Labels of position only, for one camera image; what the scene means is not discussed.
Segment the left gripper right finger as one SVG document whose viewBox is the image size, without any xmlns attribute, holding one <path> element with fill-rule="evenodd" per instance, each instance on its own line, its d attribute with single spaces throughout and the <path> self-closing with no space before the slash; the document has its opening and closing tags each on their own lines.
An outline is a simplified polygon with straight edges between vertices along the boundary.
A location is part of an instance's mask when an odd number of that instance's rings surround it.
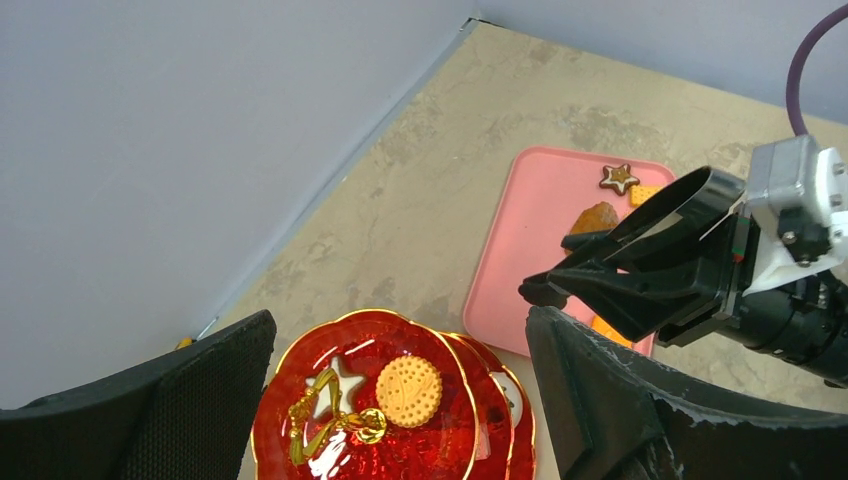
<svg viewBox="0 0 848 480">
<path fill-rule="evenodd" d="M 533 370 L 562 479 L 843 479 L 847 418 L 737 393 L 529 310 Z"/>
</svg>

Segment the pink serving tray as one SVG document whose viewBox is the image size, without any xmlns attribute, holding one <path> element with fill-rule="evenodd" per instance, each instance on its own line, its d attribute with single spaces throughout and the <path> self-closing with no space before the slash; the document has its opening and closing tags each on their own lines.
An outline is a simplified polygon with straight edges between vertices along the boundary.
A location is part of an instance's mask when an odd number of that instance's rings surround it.
<svg viewBox="0 0 848 480">
<path fill-rule="evenodd" d="M 463 311 L 467 332 L 488 345 L 528 355 L 529 304 L 518 287 L 565 257 L 560 243 L 578 216 L 599 202 L 619 217 L 633 209 L 629 195 L 599 186 L 606 166 L 629 165 L 647 186 L 665 186 L 674 174 L 650 161 L 534 146 L 517 155 L 493 218 Z"/>
</svg>

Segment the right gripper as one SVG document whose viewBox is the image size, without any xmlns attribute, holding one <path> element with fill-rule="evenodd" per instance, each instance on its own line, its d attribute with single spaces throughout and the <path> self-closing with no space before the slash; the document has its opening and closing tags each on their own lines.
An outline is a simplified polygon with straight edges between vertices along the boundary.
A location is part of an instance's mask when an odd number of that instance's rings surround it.
<svg viewBox="0 0 848 480">
<path fill-rule="evenodd" d="M 742 292 L 754 228 L 739 213 L 745 183 L 701 167 L 651 196 L 616 226 L 571 233 L 566 257 L 518 288 L 531 304 L 525 333 L 541 341 L 542 317 L 578 299 L 625 339 L 654 335 L 685 346 L 716 332 L 747 347 L 762 344 L 760 303 Z"/>
</svg>

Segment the red three-tier cake stand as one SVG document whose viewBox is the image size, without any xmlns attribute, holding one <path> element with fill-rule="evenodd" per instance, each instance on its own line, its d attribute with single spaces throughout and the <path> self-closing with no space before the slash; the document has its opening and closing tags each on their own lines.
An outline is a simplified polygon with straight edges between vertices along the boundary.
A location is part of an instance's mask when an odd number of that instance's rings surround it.
<svg viewBox="0 0 848 480">
<path fill-rule="evenodd" d="M 535 433 L 525 389 L 483 343 L 362 309 L 287 348 L 251 446 L 260 479 L 531 479 Z"/>
</svg>

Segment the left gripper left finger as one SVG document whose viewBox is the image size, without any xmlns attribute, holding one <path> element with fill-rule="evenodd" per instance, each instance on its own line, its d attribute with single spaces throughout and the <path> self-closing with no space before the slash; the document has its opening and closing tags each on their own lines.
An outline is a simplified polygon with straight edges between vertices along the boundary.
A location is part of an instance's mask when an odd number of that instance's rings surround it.
<svg viewBox="0 0 848 480">
<path fill-rule="evenodd" d="M 2 478 L 237 478 L 276 332 L 262 310 L 137 366 L 3 410 Z"/>
</svg>

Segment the round orange cookie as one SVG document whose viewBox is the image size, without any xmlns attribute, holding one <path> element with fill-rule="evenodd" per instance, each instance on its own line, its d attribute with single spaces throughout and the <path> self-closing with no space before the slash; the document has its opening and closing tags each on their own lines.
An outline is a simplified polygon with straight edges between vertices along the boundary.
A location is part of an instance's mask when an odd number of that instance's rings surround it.
<svg viewBox="0 0 848 480">
<path fill-rule="evenodd" d="M 432 363 L 418 356 L 401 356 L 382 369 L 375 392 L 387 420 L 410 429 L 424 425 L 435 415 L 442 390 L 441 374 Z"/>
</svg>

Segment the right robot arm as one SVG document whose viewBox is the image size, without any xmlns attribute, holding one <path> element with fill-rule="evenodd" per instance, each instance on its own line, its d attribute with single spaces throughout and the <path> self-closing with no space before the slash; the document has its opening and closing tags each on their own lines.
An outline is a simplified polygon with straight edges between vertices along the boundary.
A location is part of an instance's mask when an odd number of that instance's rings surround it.
<svg viewBox="0 0 848 480">
<path fill-rule="evenodd" d="M 630 341 L 683 347 L 712 333 L 847 384 L 847 286 L 825 264 L 842 240 L 802 207 L 764 213 L 742 181 L 702 167 L 613 228 L 571 234 L 566 257 L 519 294 L 578 299 Z"/>
</svg>

